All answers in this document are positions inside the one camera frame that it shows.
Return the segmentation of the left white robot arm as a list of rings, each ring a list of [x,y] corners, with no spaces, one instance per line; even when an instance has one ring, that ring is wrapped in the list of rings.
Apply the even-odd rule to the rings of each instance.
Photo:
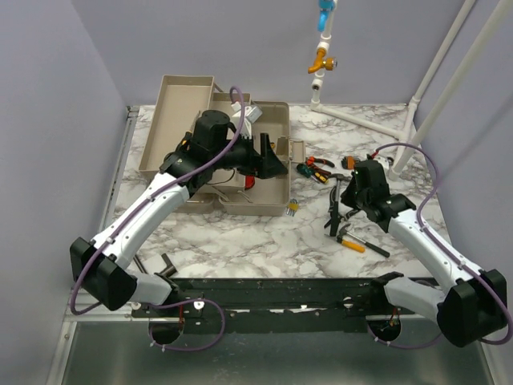
[[[177,287],[160,274],[131,273],[132,259],[156,228],[206,185],[219,169],[272,179],[287,167],[260,135],[259,151],[222,111],[206,110],[176,150],[167,154],[142,195],[109,227],[91,240],[77,238],[70,247],[75,288],[85,289],[100,305],[118,310],[128,302],[150,304],[161,317],[176,311]]]

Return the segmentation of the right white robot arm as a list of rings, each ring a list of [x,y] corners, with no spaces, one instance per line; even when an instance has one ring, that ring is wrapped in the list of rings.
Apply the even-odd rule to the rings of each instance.
[[[390,192],[382,164],[364,160],[354,166],[342,204],[364,212],[385,233],[402,243],[431,273],[437,287],[419,284],[399,273],[378,280],[369,294],[370,308],[387,314],[406,308],[436,323],[453,345],[465,347],[507,329],[507,281],[496,269],[484,270],[459,253],[422,218],[420,209],[402,194]]]

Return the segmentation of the yellow hex key set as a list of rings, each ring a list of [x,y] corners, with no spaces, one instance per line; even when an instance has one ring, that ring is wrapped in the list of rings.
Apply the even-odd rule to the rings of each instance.
[[[288,216],[294,217],[299,209],[299,202],[296,199],[291,199],[287,205],[285,213]]]

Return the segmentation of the beige plastic tool box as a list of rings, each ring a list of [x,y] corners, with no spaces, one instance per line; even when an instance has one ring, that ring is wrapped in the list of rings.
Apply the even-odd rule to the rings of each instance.
[[[305,145],[290,138],[289,105],[216,92],[211,76],[163,77],[139,172],[195,176],[180,182],[182,213],[215,207],[238,216],[281,216],[290,201],[293,165]]]

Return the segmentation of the red folding knife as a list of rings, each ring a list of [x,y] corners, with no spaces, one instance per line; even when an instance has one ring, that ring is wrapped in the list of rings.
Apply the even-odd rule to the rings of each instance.
[[[249,190],[254,187],[256,183],[256,178],[254,176],[246,176],[245,177],[245,183],[244,183],[244,189]]]

